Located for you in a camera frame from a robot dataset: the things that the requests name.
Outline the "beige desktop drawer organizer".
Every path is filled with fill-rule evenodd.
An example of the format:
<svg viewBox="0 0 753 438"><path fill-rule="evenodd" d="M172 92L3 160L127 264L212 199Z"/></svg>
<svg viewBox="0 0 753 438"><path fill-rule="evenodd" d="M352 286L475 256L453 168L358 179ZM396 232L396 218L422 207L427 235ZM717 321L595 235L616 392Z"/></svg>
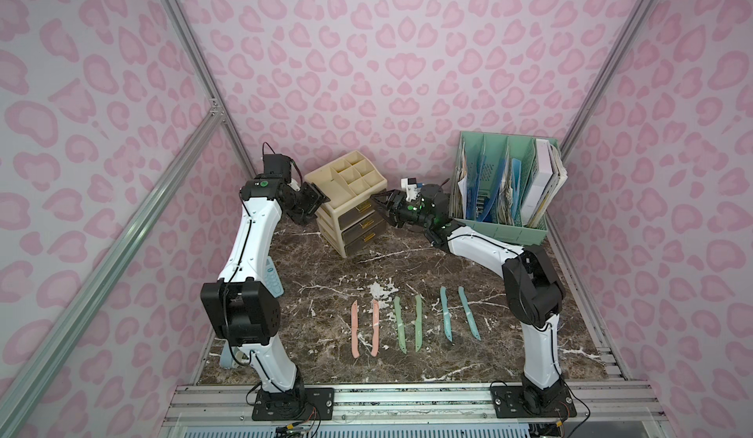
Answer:
<svg viewBox="0 0 753 438"><path fill-rule="evenodd" d="M371 196L386 190L387 180L362 153L352 151L305 175L329 198L317 210L325 240L343 258L354 256L386 231Z"/></svg>

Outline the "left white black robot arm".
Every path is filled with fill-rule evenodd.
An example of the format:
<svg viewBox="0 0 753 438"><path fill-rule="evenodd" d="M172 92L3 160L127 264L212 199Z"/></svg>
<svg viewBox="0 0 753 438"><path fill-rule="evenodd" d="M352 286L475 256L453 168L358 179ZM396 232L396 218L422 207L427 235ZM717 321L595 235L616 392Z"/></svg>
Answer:
<svg viewBox="0 0 753 438"><path fill-rule="evenodd" d="M329 198L315 184L297 187L287 177L260 175L241 188L239 200L231 255L218 279L202 286L200 300L231 359L258 374L261 399L298 410L306 404L305 386L278 337L280 289L268 279L269 251L283 216L305 225Z"/></svg>

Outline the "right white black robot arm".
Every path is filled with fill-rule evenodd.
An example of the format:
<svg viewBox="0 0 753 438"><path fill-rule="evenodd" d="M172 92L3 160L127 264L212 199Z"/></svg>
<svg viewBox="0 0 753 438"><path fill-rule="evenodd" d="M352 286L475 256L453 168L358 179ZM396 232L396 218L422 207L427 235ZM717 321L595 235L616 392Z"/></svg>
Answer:
<svg viewBox="0 0 753 438"><path fill-rule="evenodd" d="M566 292L541 246L504 243L452 218L449 196L436 184L411 191L382 191L370 201L389 225L421 228L431 246L482 265L502 278L508 309L522 325L522 400L527 411L542 414L568 392L557 353Z"/></svg>

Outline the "right pink fruit knife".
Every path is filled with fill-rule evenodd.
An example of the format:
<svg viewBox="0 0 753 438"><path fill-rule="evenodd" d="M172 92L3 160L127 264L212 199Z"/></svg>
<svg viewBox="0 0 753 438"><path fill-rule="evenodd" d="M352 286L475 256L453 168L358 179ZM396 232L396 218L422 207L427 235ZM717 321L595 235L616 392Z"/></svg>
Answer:
<svg viewBox="0 0 753 438"><path fill-rule="evenodd" d="M376 357L380 351L380 302L372 300L372 349L371 356Z"/></svg>

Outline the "pink fruit knife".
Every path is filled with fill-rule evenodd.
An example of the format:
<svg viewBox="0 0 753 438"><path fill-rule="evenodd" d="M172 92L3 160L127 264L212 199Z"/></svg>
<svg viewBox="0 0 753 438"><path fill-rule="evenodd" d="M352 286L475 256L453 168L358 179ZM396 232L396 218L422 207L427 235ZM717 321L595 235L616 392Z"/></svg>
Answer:
<svg viewBox="0 0 753 438"><path fill-rule="evenodd" d="M376 357L380 351L380 302L372 300L372 349L371 356Z"/></svg>
<svg viewBox="0 0 753 438"><path fill-rule="evenodd" d="M358 302L354 301L350 308L351 354L354 359L358 359L360 357L358 327L359 327L359 306L358 306Z"/></svg>

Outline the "right green fruit knife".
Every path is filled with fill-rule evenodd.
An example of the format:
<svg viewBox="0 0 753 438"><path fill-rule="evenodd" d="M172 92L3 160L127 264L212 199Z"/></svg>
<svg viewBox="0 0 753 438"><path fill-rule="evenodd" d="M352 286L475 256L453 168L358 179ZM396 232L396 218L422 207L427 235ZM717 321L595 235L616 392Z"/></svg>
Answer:
<svg viewBox="0 0 753 438"><path fill-rule="evenodd" d="M423 346L423 298L420 294L415 296L415 351L419 352Z"/></svg>

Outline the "green fruit knife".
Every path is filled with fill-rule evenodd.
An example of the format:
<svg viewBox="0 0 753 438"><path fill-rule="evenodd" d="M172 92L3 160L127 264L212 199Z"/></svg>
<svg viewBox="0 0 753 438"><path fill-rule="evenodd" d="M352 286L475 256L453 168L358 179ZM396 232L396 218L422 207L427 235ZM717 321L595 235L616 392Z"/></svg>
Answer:
<svg viewBox="0 0 753 438"><path fill-rule="evenodd" d="M423 346L423 298L420 294L415 296L415 351L419 352Z"/></svg>
<svg viewBox="0 0 753 438"><path fill-rule="evenodd" d="M402 316L401 298L395 296L393 300L393 311L396 323L397 340L399 350L403 353L407 353L407 343L405 335L405 324Z"/></svg>

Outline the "left green fruit knife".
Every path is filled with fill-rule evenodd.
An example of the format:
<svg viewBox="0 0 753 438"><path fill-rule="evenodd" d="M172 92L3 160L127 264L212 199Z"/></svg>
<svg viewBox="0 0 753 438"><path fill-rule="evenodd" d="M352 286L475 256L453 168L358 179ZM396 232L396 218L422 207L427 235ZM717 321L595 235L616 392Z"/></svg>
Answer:
<svg viewBox="0 0 753 438"><path fill-rule="evenodd" d="M403 353L407 353L407 343L405 335L405 324L402 316L401 298L395 296L393 300L393 311L396 323L397 340L399 350Z"/></svg>

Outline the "left pink fruit knife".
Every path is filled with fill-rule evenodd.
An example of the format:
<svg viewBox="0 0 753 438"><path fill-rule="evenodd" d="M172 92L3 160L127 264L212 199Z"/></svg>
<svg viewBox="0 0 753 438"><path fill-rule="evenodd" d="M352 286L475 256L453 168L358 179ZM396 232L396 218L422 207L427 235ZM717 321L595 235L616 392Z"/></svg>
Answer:
<svg viewBox="0 0 753 438"><path fill-rule="evenodd" d="M354 359L358 359L360 357L358 327L359 327L359 306L358 306L358 302L354 301L350 308L351 354Z"/></svg>

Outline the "blue folders in rack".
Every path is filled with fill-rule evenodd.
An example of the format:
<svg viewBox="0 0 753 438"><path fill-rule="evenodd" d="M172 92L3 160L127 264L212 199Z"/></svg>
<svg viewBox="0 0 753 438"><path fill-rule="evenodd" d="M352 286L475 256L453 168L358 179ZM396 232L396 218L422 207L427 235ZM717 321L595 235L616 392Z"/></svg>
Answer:
<svg viewBox="0 0 753 438"><path fill-rule="evenodd" d="M523 163L514 158L511 147L480 144L474 178L467 192L466 217L475 222L520 226Z"/></svg>

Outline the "green file organizer rack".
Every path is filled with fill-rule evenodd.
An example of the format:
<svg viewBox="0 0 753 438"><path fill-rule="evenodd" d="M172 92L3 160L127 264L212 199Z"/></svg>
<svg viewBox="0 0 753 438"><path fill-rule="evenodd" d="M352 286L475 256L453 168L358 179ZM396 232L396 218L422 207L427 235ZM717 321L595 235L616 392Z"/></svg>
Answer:
<svg viewBox="0 0 753 438"><path fill-rule="evenodd" d="M527 196L539 175L535 136L463 131L449 186L449 214L474 230L513 245L539 245L547 236L549 189L532 210Z"/></svg>

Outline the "blue white calculator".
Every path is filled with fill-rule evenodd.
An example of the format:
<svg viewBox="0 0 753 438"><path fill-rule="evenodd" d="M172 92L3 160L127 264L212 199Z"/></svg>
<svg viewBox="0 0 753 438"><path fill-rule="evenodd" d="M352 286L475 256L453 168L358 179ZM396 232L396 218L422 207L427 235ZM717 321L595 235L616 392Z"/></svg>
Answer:
<svg viewBox="0 0 753 438"><path fill-rule="evenodd" d="M282 286L280 275L278 274L275 263L270 256L267 257L266 261L264 281L268 291L275 298L280 298L284 295L284 287Z"/></svg>

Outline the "white book in rack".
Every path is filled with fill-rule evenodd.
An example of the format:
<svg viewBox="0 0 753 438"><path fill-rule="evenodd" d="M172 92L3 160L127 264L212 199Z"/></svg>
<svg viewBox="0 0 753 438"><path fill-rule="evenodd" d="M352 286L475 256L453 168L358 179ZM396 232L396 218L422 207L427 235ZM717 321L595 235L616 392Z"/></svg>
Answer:
<svg viewBox="0 0 753 438"><path fill-rule="evenodd" d="M559 149L549 140L535 139L531 171L520 206L520 220L523 226L540 226L549 205L567 179L568 173Z"/></svg>

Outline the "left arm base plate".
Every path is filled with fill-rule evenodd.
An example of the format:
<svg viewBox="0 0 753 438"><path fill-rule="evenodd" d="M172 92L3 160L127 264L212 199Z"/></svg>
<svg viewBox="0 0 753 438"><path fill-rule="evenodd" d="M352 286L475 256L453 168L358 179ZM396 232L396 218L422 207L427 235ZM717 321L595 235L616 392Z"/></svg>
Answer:
<svg viewBox="0 0 753 438"><path fill-rule="evenodd" d="M306 418L332 420L335 389L308 387L289 393L270 393L259 390L254 399L253 422L297 422Z"/></svg>

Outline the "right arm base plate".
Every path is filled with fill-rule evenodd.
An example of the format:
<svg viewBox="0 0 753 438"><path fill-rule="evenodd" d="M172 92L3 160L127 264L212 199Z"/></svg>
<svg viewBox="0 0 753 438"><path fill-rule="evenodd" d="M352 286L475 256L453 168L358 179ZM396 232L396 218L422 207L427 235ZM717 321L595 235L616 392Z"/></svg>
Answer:
<svg viewBox="0 0 753 438"><path fill-rule="evenodd" d="M561 383L544 390L529 384L496 384L490 387L490 394L496 418L545 418L551 422L565 422L578 416L572 395Z"/></svg>

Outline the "aluminium mounting rail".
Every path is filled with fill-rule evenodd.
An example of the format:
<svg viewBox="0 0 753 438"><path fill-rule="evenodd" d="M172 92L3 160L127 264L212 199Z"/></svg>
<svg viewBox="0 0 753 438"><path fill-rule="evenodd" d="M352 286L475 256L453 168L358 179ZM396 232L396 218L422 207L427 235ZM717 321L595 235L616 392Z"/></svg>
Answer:
<svg viewBox="0 0 753 438"><path fill-rule="evenodd" d="M645 381L572 381L536 416L514 383L341 384L312 388L313 405L282 420L248 386L178 389L162 437L672 437Z"/></svg>

